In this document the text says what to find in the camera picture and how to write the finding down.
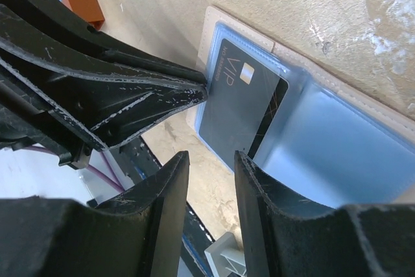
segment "dark gray card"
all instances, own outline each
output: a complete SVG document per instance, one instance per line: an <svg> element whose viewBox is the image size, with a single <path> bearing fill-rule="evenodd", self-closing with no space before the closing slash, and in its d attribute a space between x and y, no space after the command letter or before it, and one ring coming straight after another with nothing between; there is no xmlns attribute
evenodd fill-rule
<svg viewBox="0 0 415 277"><path fill-rule="evenodd" d="M287 88L283 79L223 39L200 136L230 168L236 150L253 157Z"/></svg>

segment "black plastic part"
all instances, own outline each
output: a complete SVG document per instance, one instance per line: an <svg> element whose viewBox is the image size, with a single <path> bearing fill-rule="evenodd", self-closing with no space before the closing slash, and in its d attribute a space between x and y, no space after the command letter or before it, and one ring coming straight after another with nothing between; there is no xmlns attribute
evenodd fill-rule
<svg viewBox="0 0 415 277"><path fill-rule="evenodd" d="M415 276L415 205L332 210L241 152L235 185L248 276Z"/></svg>
<svg viewBox="0 0 415 277"><path fill-rule="evenodd" d="M142 137L136 138L119 149L112 150L111 153L121 170L134 183L139 183L142 179L154 175L161 167L157 157ZM213 276L204 251L214 241L203 222L187 203L181 257L194 277Z"/></svg>
<svg viewBox="0 0 415 277"><path fill-rule="evenodd" d="M95 210L73 200L0 200L1 276L177 277L189 155Z"/></svg>
<svg viewBox="0 0 415 277"><path fill-rule="evenodd" d="M31 140L75 168L84 143L120 147L207 97L203 74L95 31L59 0L0 0L0 80L0 148Z"/></svg>
<svg viewBox="0 0 415 277"><path fill-rule="evenodd" d="M96 208L98 206L98 202L96 199L89 200L86 205L90 208Z"/></svg>

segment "card holder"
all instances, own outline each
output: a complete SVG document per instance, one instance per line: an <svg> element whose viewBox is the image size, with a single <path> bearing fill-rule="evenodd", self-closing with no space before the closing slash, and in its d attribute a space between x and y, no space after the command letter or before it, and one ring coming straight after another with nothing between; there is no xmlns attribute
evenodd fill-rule
<svg viewBox="0 0 415 277"><path fill-rule="evenodd" d="M376 114L362 109L365 106L359 103L365 103L365 95L357 93L344 83L338 84L340 87L337 89L330 88L316 78L314 69L278 58L239 34L235 28L221 22L215 25L205 67L209 92L214 90L217 83L214 73L224 40L255 59L288 85L256 152L250 155L270 176L301 195L334 208L349 203L391 202L415 182L415 146L408 136L403 135L405 127L400 131L393 124L384 122L383 117L376 118ZM246 76L243 74L244 67L240 70L237 79L241 84L247 85L240 78L241 75ZM350 98L343 96L346 92L354 99L361 97L362 100L349 101ZM240 117L245 121L250 117L238 116L242 108L233 109L238 105L236 98L237 96L233 102L228 103L229 118L237 120ZM231 169L230 153L233 154L235 149L249 153L266 110L260 121L258 115L261 112L252 114L255 115L255 120L250 121L249 139L238 140L233 135L233 141L229 142L230 136L223 134L244 134L243 130L238 132L235 128L246 125L244 122L230 124L221 136L209 139L209 127L203 127L204 124L209 124L208 118L213 122L210 126L212 132L220 126L214 125L215 120L226 119L223 115L225 109L217 110L217 114L222 114L219 119L214 117L215 110L207 112L209 102L214 101L215 93L209 94L207 103L198 107L195 130L200 139ZM263 103L263 107L269 108L269 104L268 100ZM375 106L383 109L377 103L373 107ZM226 152L229 146L233 146L234 150Z"/></svg>

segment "beige wall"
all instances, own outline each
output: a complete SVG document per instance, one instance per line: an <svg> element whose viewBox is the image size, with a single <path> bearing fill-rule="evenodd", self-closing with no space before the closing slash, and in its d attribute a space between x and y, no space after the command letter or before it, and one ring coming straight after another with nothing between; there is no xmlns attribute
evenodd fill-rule
<svg viewBox="0 0 415 277"><path fill-rule="evenodd" d="M415 119L415 0L100 2L109 33L188 66L217 5Z"/></svg>

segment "beige leather wallet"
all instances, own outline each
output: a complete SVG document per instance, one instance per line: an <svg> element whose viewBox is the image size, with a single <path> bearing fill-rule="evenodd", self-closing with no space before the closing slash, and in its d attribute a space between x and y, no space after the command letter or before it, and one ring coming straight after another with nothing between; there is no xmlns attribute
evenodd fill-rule
<svg viewBox="0 0 415 277"><path fill-rule="evenodd" d="M372 118L400 134L409 142L415 144L414 121L347 85L345 82L334 77L306 57L266 37L260 32L257 32L248 25L245 25L229 14L213 6L209 6L206 10L196 70L205 73L215 26L218 22L225 24L264 50L274 54L280 60L284 60L290 64L304 68L313 76L317 83L321 84L333 93L336 93L341 99L344 99L346 102L354 105L360 111L368 114ZM193 129L195 129L196 110L197 107L194 107L189 109L187 112L187 123ZM396 202L413 202L413 199L415 199L415 186L408 190L405 194L402 194Z"/></svg>

